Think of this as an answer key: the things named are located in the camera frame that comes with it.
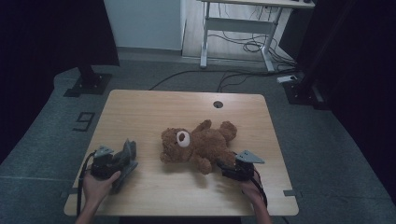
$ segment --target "human hand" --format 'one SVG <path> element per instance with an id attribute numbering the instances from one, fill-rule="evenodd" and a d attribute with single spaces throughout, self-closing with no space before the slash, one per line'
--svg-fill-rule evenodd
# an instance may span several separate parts
<path id="1" fill-rule="evenodd" d="M 90 203 L 98 206 L 110 192 L 112 183 L 120 177 L 121 171 L 117 171 L 107 180 L 98 180 L 91 175 L 90 168 L 91 166 L 85 172 L 82 185 L 84 189 L 85 204 Z"/>
<path id="2" fill-rule="evenodd" d="M 254 168 L 254 179 L 257 183 L 261 184 L 262 181 L 260 179 L 259 172 Z M 253 205 L 264 203 L 262 199 L 262 194 L 260 193 L 259 189 L 256 185 L 251 182 L 251 180 L 247 181 L 240 181 L 239 186 L 241 187 L 242 192 L 250 199 Z"/>

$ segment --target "brown teddy bear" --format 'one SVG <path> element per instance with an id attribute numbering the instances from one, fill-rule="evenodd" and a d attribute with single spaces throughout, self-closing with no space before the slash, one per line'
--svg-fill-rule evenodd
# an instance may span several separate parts
<path id="1" fill-rule="evenodd" d="M 207 119 L 191 133 L 182 128 L 163 131 L 161 161 L 165 164 L 190 161 L 204 175 L 212 171 L 212 164 L 218 160 L 234 166 L 235 154 L 227 144 L 236 137 L 236 127 L 230 121 L 222 122 L 216 130 L 211 125 L 212 121 Z"/>

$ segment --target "table top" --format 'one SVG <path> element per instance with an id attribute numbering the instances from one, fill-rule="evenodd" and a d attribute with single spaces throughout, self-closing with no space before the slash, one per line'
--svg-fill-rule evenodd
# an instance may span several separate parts
<path id="1" fill-rule="evenodd" d="M 311 1 L 305 3 L 303 0 L 298 2 L 291 0 L 199 0 L 201 2 L 210 3 L 227 3 L 238 5 L 254 5 L 254 6 L 268 6 L 268 7 L 292 7 L 292 8 L 314 8 L 315 4 Z"/>
<path id="2" fill-rule="evenodd" d="M 216 101 L 222 102 L 223 107 L 214 107 Z M 215 129 L 229 120 L 238 129 L 229 149 L 236 153 L 247 149 L 265 160 L 264 164 L 255 166 L 262 176 L 270 215 L 296 215 L 295 197 L 284 195 L 283 190 L 292 187 L 262 95 L 121 90 L 109 94 L 85 157 L 101 145 L 121 151 L 129 138 L 136 141 L 139 165 L 127 176 L 118 194 L 104 199 L 97 215 L 254 215 L 238 183 L 221 176 L 220 168 L 215 167 L 211 174 L 202 175 L 189 163 L 161 162 L 162 131 L 166 128 L 192 131 L 205 119 L 211 119 Z M 70 194 L 64 212 L 74 216 L 76 204 L 77 194 Z"/>

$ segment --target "gray carpet floor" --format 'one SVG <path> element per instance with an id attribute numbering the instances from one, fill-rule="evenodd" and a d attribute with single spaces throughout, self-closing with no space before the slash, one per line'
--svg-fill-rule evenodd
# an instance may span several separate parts
<path id="1" fill-rule="evenodd" d="M 212 64 L 207 70 L 240 69 Z M 249 69 L 257 67 L 247 64 Z M 77 69 L 54 79 L 55 90 L 26 135 L 0 166 L 0 223 L 74 223 L 64 204 L 82 163 L 110 91 L 148 90 L 170 75 L 199 70 L 197 63 L 121 60 L 120 67 L 95 66 L 110 73 L 103 95 L 64 97 L 78 79 Z M 155 91 L 217 91 L 223 73 L 188 73 L 173 77 Z M 300 223 L 396 223 L 396 208 L 359 148 L 331 111 L 290 105 L 276 78 L 250 77 L 224 92 L 262 94 L 268 104 L 300 212 L 286 217 Z M 243 77 L 229 79 L 238 83 Z M 77 122 L 92 112 L 92 125 Z M 255 223 L 242 217 L 242 223 Z M 97 217 L 95 223 L 118 223 L 117 217 Z M 273 217 L 274 223 L 287 223 Z"/>

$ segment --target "black curtain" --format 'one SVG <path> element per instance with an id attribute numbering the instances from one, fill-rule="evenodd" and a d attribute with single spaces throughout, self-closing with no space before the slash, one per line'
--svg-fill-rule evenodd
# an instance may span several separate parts
<path id="1" fill-rule="evenodd" d="M 328 8 L 334 7 L 322 5 L 331 4 L 337 10 L 329 14 Z M 340 20 L 341 12 L 346 13 Z M 338 21 L 341 23 L 333 29 Z M 393 0 L 319 1 L 298 59 L 319 83 L 327 105 L 353 137 L 394 202 L 395 24 Z M 332 32 L 318 35 L 322 30 Z"/>
<path id="2" fill-rule="evenodd" d="M 119 65 L 103 0 L 0 1 L 1 160 L 47 102 L 53 78 Z"/>

